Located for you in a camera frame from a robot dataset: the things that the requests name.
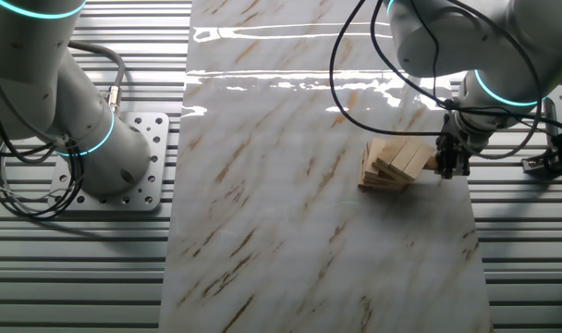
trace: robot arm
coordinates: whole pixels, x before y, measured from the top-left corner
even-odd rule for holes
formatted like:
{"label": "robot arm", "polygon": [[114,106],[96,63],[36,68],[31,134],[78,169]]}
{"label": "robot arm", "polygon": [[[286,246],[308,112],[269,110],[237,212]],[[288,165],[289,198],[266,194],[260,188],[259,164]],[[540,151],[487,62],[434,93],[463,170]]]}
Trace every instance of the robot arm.
{"label": "robot arm", "polygon": [[[507,31],[533,63],[544,95],[562,81],[562,0],[468,0]],[[419,15],[439,42],[437,75],[468,70],[458,97],[460,107],[504,107],[513,113],[527,114],[536,106],[537,90],[524,59],[505,38],[482,20],[447,0],[415,1]],[[411,75],[432,77],[435,45],[422,26],[411,0],[388,3],[400,65]],[[444,127],[464,138],[480,151],[497,130],[517,124],[513,117],[476,116],[455,112]],[[440,150],[454,142],[441,140]],[[463,160],[454,174],[465,174]]]}
{"label": "robot arm", "polygon": [[[114,105],[67,50],[85,2],[0,0],[0,120],[9,139],[71,138],[84,157],[82,189],[103,197],[142,179],[151,163],[150,148],[113,112]],[[118,91],[111,94],[113,101],[118,98]],[[25,126],[10,104],[38,132]],[[56,149],[68,158],[65,147]]]}

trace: marble surface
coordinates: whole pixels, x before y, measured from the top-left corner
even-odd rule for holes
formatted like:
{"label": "marble surface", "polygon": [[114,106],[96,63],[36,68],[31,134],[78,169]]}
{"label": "marble surface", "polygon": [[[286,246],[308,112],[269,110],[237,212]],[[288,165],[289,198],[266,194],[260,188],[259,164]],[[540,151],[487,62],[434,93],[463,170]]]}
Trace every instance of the marble surface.
{"label": "marble surface", "polygon": [[[160,332],[491,330],[466,180],[357,188],[372,134],[337,113],[327,74],[354,5],[193,2]],[[340,49],[340,97],[365,123],[439,130],[373,52],[372,7]]]}

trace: jenga block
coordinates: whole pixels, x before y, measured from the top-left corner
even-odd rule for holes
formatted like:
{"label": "jenga block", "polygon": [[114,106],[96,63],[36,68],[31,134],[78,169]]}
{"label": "jenga block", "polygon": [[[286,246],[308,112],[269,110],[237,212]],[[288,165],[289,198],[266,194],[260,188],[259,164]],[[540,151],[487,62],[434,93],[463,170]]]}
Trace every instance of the jenga block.
{"label": "jenga block", "polygon": [[432,156],[432,157],[429,157],[429,160],[425,164],[424,169],[425,170],[436,170],[438,167],[439,167],[439,164],[437,163],[437,159],[434,156]]}
{"label": "jenga block", "polygon": [[372,165],[373,165],[373,167],[375,167],[376,169],[379,170],[378,171],[378,177],[380,177],[380,178],[393,179],[394,181],[399,182],[399,183],[409,182],[408,180],[402,178],[402,176],[400,174],[390,170],[386,166],[380,166],[377,162],[373,162]]}
{"label": "jenga block", "polygon": [[379,155],[385,148],[387,142],[382,139],[373,138],[370,142],[367,142],[367,156],[365,162],[365,172],[375,173],[377,175],[378,170],[373,167],[374,156]]}
{"label": "jenga block", "polygon": [[397,192],[404,191],[408,186],[409,184],[397,185],[397,184],[373,184],[373,183],[365,183],[363,185],[360,185],[360,187],[363,188],[370,188],[370,189],[382,190],[382,191],[397,191]]}
{"label": "jenga block", "polygon": [[405,146],[410,137],[398,136],[385,144],[384,150],[377,155],[376,162],[380,166],[388,167]]}
{"label": "jenga block", "polygon": [[372,141],[367,143],[367,156],[365,157],[366,162],[364,168],[364,177],[370,179],[380,179],[392,184],[400,184],[402,182],[406,182],[406,180],[400,177],[398,173],[391,172],[384,167],[376,165],[374,156],[381,154],[387,144],[388,142],[378,138],[373,138]]}
{"label": "jenga block", "polygon": [[432,146],[423,142],[419,150],[417,150],[417,153],[412,157],[410,163],[402,172],[402,175],[408,179],[415,180],[419,174],[421,174],[421,170],[425,167],[434,151],[435,149]]}
{"label": "jenga block", "polygon": [[424,144],[424,142],[421,139],[409,137],[404,147],[400,149],[400,152],[398,152],[392,163],[390,163],[390,170],[402,174],[402,176],[408,181],[414,180],[407,177],[407,175],[403,174],[403,172],[422,144]]}

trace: metal mounting plate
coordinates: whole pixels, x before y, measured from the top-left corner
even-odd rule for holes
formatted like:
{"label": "metal mounting plate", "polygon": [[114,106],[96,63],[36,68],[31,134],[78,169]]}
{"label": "metal mounting plate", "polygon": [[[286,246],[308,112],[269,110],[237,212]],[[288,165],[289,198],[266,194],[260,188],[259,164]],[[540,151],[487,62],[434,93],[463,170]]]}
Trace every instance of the metal mounting plate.
{"label": "metal mounting plate", "polygon": [[[115,196],[98,198],[85,191],[79,193],[78,198],[67,208],[68,212],[150,212],[160,206],[162,180],[164,177],[165,155],[170,121],[168,115],[154,112],[124,112],[121,119],[128,125],[139,130],[150,144],[151,156],[156,156],[155,162],[150,161],[145,176],[131,190]],[[64,189],[67,186],[65,177],[69,175],[69,166],[63,158],[57,158],[55,172],[51,182],[51,191]],[[57,191],[54,197],[63,195],[64,191]],[[55,198],[49,198],[49,206],[55,203]]]}

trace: glowing blue ring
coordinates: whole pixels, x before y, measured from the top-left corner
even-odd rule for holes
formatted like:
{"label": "glowing blue ring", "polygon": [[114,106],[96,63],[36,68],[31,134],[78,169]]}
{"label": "glowing blue ring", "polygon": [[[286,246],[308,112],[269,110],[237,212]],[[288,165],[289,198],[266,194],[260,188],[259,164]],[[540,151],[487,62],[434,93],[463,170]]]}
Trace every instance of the glowing blue ring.
{"label": "glowing blue ring", "polygon": [[29,18],[34,18],[34,19],[63,19],[63,18],[67,18],[70,17],[76,13],[78,13],[82,8],[84,8],[84,5],[86,5],[86,0],[84,0],[84,3],[81,4],[81,6],[79,6],[78,8],[67,12],[67,13],[63,13],[63,14],[44,14],[44,13],[36,13],[36,12],[32,12],[26,9],[22,9],[20,7],[11,5],[9,3],[7,3],[5,0],[0,0],[0,6],[4,7],[5,9],[11,10],[15,13],[18,13],[20,15],[24,15],[26,17]]}
{"label": "glowing blue ring", "polygon": [[[91,152],[100,148],[108,140],[108,137],[111,136],[111,133],[113,132],[113,128],[115,127],[115,113],[111,112],[111,115],[113,115],[113,121],[111,122],[111,128],[108,130],[108,133],[106,133],[106,136],[104,137],[104,139],[100,143],[98,143],[94,148],[92,148],[92,149],[90,149],[86,152],[79,153],[78,154],[79,156],[84,156],[85,154],[90,154]],[[59,152],[57,152],[57,153],[62,155],[62,156],[69,156],[69,154],[64,154],[64,153],[59,153]]]}
{"label": "glowing blue ring", "polygon": [[505,98],[497,95],[496,93],[494,93],[490,89],[488,89],[486,84],[484,84],[483,79],[481,79],[480,74],[478,74],[478,70],[474,70],[474,73],[476,74],[476,80],[478,80],[478,83],[481,85],[481,87],[483,87],[484,91],[486,93],[488,93],[489,95],[491,95],[491,97],[495,98],[497,101],[499,101],[501,103],[505,103],[507,105],[512,105],[512,106],[534,106],[534,105],[538,104],[538,102],[520,103],[520,102],[509,101],[508,99],[505,99]]}
{"label": "glowing blue ring", "polygon": [[387,15],[390,15],[390,7],[392,6],[392,4],[394,4],[394,0],[390,0],[390,2],[388,3],[388,7],[385,10],[387,12]]}

